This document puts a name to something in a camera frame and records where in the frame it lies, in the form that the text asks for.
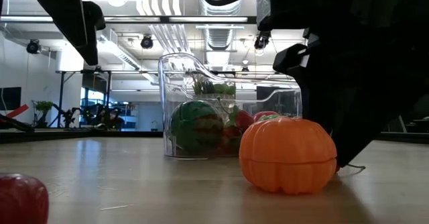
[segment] red toy fruit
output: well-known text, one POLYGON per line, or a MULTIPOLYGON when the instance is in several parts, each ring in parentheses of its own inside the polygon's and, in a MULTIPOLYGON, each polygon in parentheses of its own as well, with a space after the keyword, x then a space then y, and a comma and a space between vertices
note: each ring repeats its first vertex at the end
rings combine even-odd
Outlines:
POLYGON ((223 129, 222 149, 231 154, 238 154, 243 133, 238 127, 228 126, 223 129))
POLYGON ((0 223, 48 223, 48 191, 38 179, 0 174, 0 223))
POLYGON ((220 106, 222 107, 222 110, 225 113, 229 114, 229 121, 225 125, 226 127, 235 126, 235 127, 238 127, 240 131, 244 133, 250 127, 250 125, 255 123, 255 121, 253 120, 253 117, 250 116, 248 112, 244 110, 240 110, 237 106, 234 106, 233 112, 229 113, 227 110, 223 108, 221 103, 221 98, 218 97, 217 100, 219 101, 220 106))
POLYGON ((270 115, 279 115, 279 114, 276 113, 275 111, 262 111, 262 112, 256 113, 255 116, 253 116, 253 120, 257 122, 261 117, 270 116, 270 115))

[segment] table surface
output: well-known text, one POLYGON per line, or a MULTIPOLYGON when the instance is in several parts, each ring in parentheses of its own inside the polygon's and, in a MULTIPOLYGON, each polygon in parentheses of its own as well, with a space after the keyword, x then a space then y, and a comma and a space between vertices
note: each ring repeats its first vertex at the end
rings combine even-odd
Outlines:
POLYGON ((373 142, 320 194, 253 188, 237 158, 163 156, 162 139, 92 138, 0 145, 0 172, 50 193, 49 223, 429 223, 429 146, 373 142))

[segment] red apple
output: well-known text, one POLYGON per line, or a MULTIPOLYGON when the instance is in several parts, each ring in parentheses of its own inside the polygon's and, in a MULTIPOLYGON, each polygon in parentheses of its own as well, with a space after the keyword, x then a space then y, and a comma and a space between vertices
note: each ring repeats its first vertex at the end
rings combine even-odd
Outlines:
POLYGON ((0 223, 48 223, 48 191, 38 179, 0 174, 0 223))

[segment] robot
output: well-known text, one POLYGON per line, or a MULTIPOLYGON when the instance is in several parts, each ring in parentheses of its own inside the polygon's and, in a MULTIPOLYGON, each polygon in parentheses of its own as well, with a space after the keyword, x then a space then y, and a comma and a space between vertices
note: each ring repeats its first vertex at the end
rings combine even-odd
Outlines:
MULTIPOLYGON (((98 5, 38 0, 90 65, 98 5)), ((236 0, 206 0, 226 5, 236 0)), ((258 0, 258 30, 305 29, 306 45, 279 52, 273 69, 302 89, 303 117, 331 134, 340 167, 428 90, 429 0, 258 0)))

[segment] toy watermelon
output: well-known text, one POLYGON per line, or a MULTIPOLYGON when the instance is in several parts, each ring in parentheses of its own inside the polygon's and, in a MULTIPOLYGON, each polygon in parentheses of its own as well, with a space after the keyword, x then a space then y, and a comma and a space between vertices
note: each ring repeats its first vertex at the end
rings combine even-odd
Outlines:
POLYGON ((206 101, 192 100, 180 104, 170 120, 171 137, 189 154, 216 149, 222 139, 223 120, 206 101))

